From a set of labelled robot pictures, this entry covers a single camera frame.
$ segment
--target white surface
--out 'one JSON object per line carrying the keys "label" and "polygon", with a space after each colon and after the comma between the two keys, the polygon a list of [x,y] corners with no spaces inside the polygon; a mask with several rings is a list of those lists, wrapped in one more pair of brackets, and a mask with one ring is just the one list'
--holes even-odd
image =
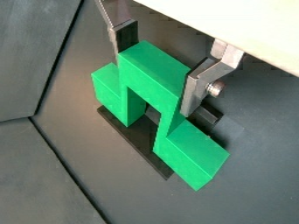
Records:
{"label": "white surface", "polygon": [[299,1],[135,1],[299,76]]}

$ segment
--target green block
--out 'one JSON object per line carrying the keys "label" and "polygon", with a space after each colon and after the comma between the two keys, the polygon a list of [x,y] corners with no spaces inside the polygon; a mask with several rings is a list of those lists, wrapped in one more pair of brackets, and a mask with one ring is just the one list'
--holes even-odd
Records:
{"label": "green block", "polygon": [[162,113],[154,153],[199,190],[212,179],[228,153],[180,114],[184,77],[190,68],[143,41],[92,74],[98,100],[130,126],[146,112],[146,103]]}

